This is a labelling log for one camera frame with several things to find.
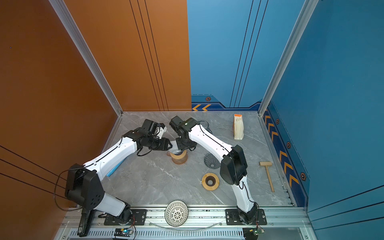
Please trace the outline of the white paper coffee filter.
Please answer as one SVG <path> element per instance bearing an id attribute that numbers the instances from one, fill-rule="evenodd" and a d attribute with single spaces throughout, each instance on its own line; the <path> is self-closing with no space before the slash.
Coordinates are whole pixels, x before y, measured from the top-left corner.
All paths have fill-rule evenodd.
<path id="1" fill-rule="evenodd" d="M 170 152 L 176 152 L 179 150 L 178 144 L 176 140 L 170 141 L 172 147 L 169 149 Z"/>

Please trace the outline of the wooden dripper ring holder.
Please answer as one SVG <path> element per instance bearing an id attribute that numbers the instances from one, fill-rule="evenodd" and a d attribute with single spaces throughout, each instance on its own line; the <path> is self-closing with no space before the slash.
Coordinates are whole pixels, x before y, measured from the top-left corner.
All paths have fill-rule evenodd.
<path id="1" fill-rule="evenodd" d="M 170 153 L 170 156 L 173 160 L 178 160 L 178 161 L 188 158 L 187 150 L 184 150 L 178 154 Z"/>

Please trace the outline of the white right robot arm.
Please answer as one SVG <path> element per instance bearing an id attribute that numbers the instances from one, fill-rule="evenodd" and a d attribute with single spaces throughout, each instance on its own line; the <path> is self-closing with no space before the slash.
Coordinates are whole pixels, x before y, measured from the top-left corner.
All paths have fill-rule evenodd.
<path id="1" fill-rule="evenodd" d="M 221 178 L 231 185 L 234 191 L 241 222 L 245 225 L 255 222 L 259 206 L 253 200 L 248 186 L 248 164 L 243 148 L 226 144 L 193 118 L 183 121 L 176 116 L 171 119 L 170 126 L 179 136 L 176 138 L 179 151 L 193 151 L 200 145 L 219 161 Z"/>

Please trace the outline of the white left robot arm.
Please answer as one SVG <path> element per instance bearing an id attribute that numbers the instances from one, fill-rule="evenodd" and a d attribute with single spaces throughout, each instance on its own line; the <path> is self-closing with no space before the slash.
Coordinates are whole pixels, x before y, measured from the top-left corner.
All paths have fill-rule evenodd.
<path id="1" fill-rule="evenodd" d="M 128 156 L 146 147 L 149 151 L 167 151 L 171 141 L 163 138 L 167 127 L 146 119 L 143 125 L 128 131 L 106 152 L 83 165 L 68 170 L 65 196 L 84 209 L 97 210 L 126 222 L 131 218 L 130 204 L 107 194 L 101 181 L 113 172 Z"/>

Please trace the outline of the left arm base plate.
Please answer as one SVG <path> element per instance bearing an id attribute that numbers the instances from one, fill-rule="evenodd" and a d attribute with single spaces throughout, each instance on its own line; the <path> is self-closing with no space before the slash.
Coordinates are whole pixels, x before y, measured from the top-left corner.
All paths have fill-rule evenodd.
<path id="1" fill-rule="evenodd" d="M 133 209 L 131 210 L 131 218 L 127 221 L 119 220 L 117 217 L 107 214 L 104 221 L 105 226 L 143 226 L 147 217 L 146 209 Z"/>

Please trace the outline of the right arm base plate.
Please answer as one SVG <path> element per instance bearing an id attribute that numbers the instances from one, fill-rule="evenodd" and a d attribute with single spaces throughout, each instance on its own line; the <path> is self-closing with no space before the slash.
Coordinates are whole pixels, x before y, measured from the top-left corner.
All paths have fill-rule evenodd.
<path id="1" fill-rule="evenodd" d="M 229 226 L 234 225 L 246 225 L 243 223 L 239 217 L 238 210 L 236 209 L 226 209 L 226 224 Z M 263 209 L 260 209 L 257 213 L 257 216 L 254 218 L 254 221 L 250 223 L 249 225 L 259 225 L 259 226 L 266 226 L 267 223 L 267 217 L 265 214 L 265 211 Z"/>

